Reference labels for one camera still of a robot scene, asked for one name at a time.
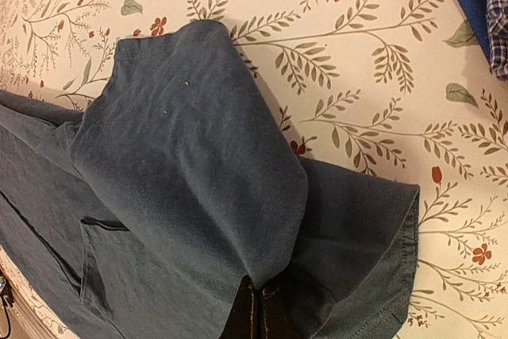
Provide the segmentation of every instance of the checkered fabric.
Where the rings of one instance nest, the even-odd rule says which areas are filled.
[[[508,0],[487,0],[491,73],[508,80]]]

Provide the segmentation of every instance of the bedspread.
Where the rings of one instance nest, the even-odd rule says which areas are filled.
[[[398,337],[508,338],[508,94],[456,0],[0,0],[0,14],[0,88],[77,110],[106,85],[118,39],[220,20],[295,154],[421,185]]]

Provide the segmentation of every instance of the bed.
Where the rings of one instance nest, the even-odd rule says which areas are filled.
[[[221,21],[295,155],[421,185],[397,337],[508,337],[508,94],[456,0],[0,0],[0,14],[0,88],[75,110],[107,84],[118,39]],[[0,265],[75,337],[1,249]]]

